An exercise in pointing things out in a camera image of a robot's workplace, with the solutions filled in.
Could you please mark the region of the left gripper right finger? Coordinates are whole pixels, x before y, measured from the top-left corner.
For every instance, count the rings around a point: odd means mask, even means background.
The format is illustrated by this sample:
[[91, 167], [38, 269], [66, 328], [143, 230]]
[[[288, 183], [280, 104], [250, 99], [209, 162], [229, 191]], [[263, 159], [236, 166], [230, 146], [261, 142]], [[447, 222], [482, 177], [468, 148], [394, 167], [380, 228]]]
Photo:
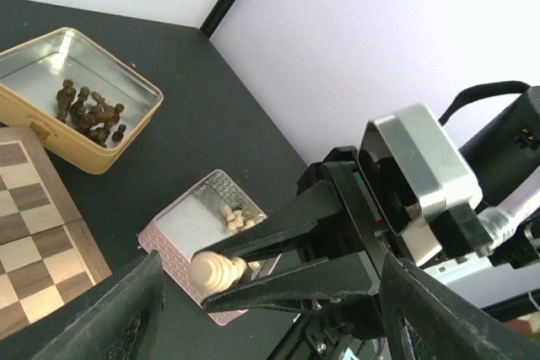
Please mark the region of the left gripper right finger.
[[386, 256], [383, 325], [393, 359], [538, 359], [539, 344], [408, 261]]

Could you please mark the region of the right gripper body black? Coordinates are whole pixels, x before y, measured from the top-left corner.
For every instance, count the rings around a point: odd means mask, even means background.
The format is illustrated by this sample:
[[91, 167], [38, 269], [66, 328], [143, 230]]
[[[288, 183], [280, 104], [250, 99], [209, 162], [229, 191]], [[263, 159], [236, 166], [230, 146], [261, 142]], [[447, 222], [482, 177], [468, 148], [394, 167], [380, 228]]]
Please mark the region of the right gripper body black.
[[342, 325], [351, 335], [382, 335], [383, 265], [386, 255], [399, 249], [371, 198], [358, 155], [356, 147], [333, 148], [297, 182], [299, 195], [321, 181], [330, 183], [341, 206], [331, 216], [318, 216], [298, 249], [302, 263], [324, 262], [301, 303], [310, 311], [326, 311], [331, 325]]

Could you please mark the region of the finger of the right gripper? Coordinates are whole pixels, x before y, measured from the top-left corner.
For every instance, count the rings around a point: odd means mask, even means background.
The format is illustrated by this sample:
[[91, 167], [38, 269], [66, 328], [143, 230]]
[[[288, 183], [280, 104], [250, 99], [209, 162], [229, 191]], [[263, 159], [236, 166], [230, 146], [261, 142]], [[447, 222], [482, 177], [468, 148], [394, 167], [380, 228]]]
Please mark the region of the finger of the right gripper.
[[208, 313], [243, 309], [314, 313], [322, 309], [311, 305], [314, 300], [337, 298], [346, 304], [376, 295], [379, 286], [380, 278], [367, 254], [356, 252], [237, 284], [205, 298], [202, 308]]
[[325, 258], [334, 266], [347, 266], [350, 253], [339, 245], [339, 239], [350, 220], [349, 203], [348, 181], [321, 180], [255, 227], [197, 253], [211, 251], [254, 261], [292, 250], [311, 250], [310, 261]]

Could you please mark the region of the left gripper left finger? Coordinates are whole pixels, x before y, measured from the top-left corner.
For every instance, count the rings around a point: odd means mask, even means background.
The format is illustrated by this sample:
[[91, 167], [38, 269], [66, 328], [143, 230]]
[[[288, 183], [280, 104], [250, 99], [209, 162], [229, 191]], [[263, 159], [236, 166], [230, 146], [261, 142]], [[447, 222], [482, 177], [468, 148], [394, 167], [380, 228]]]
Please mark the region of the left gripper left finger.
[[129, 265], [119, 281], [32, 357], [149, 359], [164, 309], [165, 277], [153, 251]]

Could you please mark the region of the wooden chess board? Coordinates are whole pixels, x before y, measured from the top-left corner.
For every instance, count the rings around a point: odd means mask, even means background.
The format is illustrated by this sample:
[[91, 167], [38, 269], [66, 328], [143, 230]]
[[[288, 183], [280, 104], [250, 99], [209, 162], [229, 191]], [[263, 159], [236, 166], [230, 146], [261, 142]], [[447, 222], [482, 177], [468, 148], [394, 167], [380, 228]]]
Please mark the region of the wooden chess board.
[[1, 130], [1, 336], [41, 320], [111, 275], [37, 136]]

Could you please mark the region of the gold tin box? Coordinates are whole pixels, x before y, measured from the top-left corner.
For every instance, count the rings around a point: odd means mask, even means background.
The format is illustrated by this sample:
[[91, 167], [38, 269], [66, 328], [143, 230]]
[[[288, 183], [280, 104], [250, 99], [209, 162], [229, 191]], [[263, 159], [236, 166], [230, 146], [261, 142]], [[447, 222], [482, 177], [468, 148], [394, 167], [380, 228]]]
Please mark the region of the gold tin box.
[[162, 92], [80, 31], [62, 27], [1, 53], [1, 122], [105, 173], [149, 123]]

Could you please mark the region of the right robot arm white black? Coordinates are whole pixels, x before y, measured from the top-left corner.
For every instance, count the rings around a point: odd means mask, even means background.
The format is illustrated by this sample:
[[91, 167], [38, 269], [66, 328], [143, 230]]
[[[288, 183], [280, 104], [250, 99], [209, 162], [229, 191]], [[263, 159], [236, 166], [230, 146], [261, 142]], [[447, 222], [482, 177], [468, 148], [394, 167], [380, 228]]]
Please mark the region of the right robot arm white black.
[[199, 250], [253, 262], [296, 250], [294, 269], [241, 277], [202, 301], [209, 313], [276, 309], [321, 316], [353, 336], [384, 335], [382, 311], [412, 299], [384, 267], [475, 254], [492, 266], [539, 261], [539, 90], [487, 83], [442, 116], [413, 105], [370, 121], [359, 147], [334, 148], [296, 198], [257, 226]]

